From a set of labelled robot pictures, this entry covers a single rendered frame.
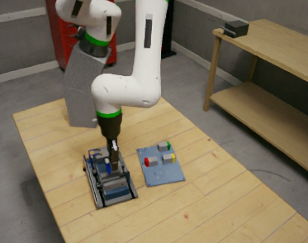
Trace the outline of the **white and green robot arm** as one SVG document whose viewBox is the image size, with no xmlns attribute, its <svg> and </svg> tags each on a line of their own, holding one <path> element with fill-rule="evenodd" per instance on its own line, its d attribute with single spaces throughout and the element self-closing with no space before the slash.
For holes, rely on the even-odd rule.
<svg viewBox="0 0 308 243">
<path fill-rule="evenodd" d="M 107 56 L 108 44 L 121 18 L 121 9 L 116 4 L 107 0 L 57 0 L 55 8 L 62 20 L 74 23 L 78 29 L 74 37 L 79 40 L 79 48 L 84 53 L 96 58 Z M 158 103 L 167 8 L 168 0 L 135 0 L 132 75 L 102 74 L 92 82 L 91 93 L 97 112 L 97 118 L 92 121 L 100 127 L 117 128 L 124 115 L 121 106 L 150 108 Z"/>
</svg>

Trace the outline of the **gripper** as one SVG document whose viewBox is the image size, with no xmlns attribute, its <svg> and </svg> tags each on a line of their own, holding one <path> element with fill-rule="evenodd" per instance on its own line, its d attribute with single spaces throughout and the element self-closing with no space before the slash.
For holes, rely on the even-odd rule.
<svg viewBox="0 0 308 243">
<path fill-rule="evenodd" d="M 121 125 L 119 125 L 117 128 L 114 128 L 114 129 L 101 128 L 101 133 L 107 139 L 107 143 L 108 143 L 107 149 L 108 149 L 108 154 L 109 154 L 109 162 L 111 163 L 111 170 L 112 171 L 118 170 L 117 161 L 119 161 L 119 147 L 117 146 L 117 136 L 119 136 L 121 133 Z M 111 159 L 111 156 L 112 156 L 112 159 Z"/>
</svg>

